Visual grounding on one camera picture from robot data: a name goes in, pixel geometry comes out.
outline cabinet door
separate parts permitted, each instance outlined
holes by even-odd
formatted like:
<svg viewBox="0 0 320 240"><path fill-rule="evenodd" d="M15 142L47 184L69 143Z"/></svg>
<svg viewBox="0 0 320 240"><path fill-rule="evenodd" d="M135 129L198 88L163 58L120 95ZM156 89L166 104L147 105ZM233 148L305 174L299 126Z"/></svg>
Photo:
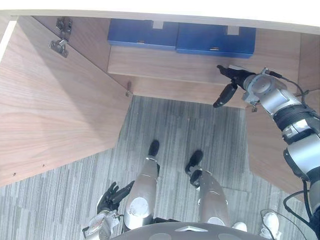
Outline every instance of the cabinet door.
<svg viewBox="0 0 320 240"><path fill-rule="evenodd" d="M131 97L31 16L19 17L0 62L0 186L112 148Z"/></svg>

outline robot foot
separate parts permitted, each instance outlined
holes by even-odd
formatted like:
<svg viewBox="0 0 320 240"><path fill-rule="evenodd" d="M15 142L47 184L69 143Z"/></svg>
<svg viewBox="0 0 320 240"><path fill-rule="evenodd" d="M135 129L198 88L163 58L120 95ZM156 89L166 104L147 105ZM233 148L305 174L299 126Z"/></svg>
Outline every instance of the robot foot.
<svg viewBox="0 0 320 240"><path fill-rule="evenodd" d="M153 140L152 143L150 144L148 155L152 157L157 156L159 147L160 147L159 141Z"/></svg>
<svg viewBox="0 0 320 240"><path fill-rule="evenodd" d="M185 166L185 173L188 174L191 177L191 167L194 167L196 165L199 165L199 163L201 162L202 158L204 156L204 153L201 150L197 150L195 151L192 156L190 157L190 160L188 162L188 164Z"/></svg>

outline gray striped carpet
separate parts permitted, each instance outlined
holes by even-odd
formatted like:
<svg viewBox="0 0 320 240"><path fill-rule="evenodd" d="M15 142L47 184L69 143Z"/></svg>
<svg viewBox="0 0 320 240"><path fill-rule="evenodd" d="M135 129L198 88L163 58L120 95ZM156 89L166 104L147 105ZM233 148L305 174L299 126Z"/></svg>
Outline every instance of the gray striped carpet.
<svg viewBox="0 0 320 240"><path fill-rule="evenodd" d="M258 234L260 210L272 208L294 220L308 240L316 239L284 209L287 194L250 173L242 109L139 96L133 98L115 148L0 188L0 239L83 239L81 229L95 215L100 195L112 181L124 187L135 179L153 139L160 141L161 166L155 216L197 221L198 192L184 166L193 151L202 149L201 165L223 186L231 222L243 221ZM301 202L289 204L306 217ZM292 223L279 219L281 240L303 239Z"/></svg>

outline robot leg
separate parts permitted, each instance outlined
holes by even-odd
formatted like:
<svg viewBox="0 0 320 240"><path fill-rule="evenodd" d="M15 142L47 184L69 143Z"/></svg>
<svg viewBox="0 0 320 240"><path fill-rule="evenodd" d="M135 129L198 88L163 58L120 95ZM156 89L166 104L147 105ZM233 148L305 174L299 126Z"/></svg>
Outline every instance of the robot leg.
<svg viewBox="0 0 320 240"><path fill-rule="evenodd" d="M156 154L150 155L150 152L152 151L149 151L149 156L146 158L143 169L132 186L125 205L124 232L153 222L160 166L155 159Z"/></svg>
<svg viewBox="0 0 320 240"><path fill-rule="evenodd" d="M199 186L199 221L230 227L227 200L218 181L208 171L198 166L192 169L191 182Z"/></svg>

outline blue storage box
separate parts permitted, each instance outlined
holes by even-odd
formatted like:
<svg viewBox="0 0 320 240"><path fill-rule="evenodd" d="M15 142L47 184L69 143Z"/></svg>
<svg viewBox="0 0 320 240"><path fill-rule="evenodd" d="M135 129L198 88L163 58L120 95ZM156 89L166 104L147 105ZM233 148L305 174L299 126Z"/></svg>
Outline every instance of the blue storage box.
<svg viewBox="0 0 320 240"><path fill-rule="evenodd" d="M239 27L229 35L228 26L180 23L176 51L230 58L250 58L255 51L256 29Z"/></svg>
<svg viewBox="0 0 320 240"><path fill-rule="evenodd" d="M112 19L108 42L111 45L174 50L179 23L163 22L162 28L161 25L160 22L160 28L154 28L152 20Z"/></svg>

